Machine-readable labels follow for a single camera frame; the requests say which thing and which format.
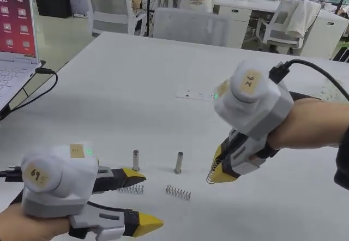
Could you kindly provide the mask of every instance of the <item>hand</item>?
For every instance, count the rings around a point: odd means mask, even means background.
[[[69,232],[68,218],[42,219],[26,216],[21,204],[13,204],[0,213],[1,241],[48,241]]]
[[[268,136],[274,149],[338,145],[349,127],[349,105],[313,98],[294,102],[285,121]]]

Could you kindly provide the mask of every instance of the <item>yellow fingertip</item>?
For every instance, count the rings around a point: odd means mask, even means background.
[[[134,170],[132,170],[130,168],[124,167],[122,170],[125,172],[127,177],[143,177],[143,178],[146,178],[146,176],[144,176],[143,174],[141,174],[141,173],[139,173],[137,171],[134,171]]]
[[[164,225],[164,222],[152,215],[139,212],[140,224],[137,227],[133,237],[144,236]]]
[[[215,163],[216,158],[217,158],[221,153],[222,153],[222,145],[219,145],[218,148],[217,148],[217,150],[216,150],[216,153],[214,153],[212,165]]]
[[[211,181],[213,183],[233,182],[236,179],[237,179],[236,177],[232,177],[229,174],[226,174],[223,172],[222,164],[219,164],[216,167],[216,169],[214,170],[212,177],[211,177]]]

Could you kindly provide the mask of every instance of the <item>number label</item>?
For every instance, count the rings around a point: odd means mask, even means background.
[[[38,169],[33,164],[29,164],[27,169],[24,172],[24,176],[34,185],[44,188],[47,180],[49,179],[49,175],[43,171],[42,169]]]
[[[85,158],[82,144],[70,145],[70,157],[71,158]]]
[[[248,70],[240,85],[240,90],[247,94],[254,94],[261,79],[261,73],[256,70]]]

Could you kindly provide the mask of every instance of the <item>towel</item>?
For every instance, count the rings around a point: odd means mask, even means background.
[[[305,32],[314,23],[320,9],[319,3],[309,0],[299,1],[286,28],[286,34],[295,38],[303,38]]]

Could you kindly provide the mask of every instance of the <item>power strip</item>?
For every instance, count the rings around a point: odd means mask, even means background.
[[[200,101],[213,101],[214,97],[214,93],[195,92],[192,90],[179,91],[176,95],[176,98],[186,98]]]

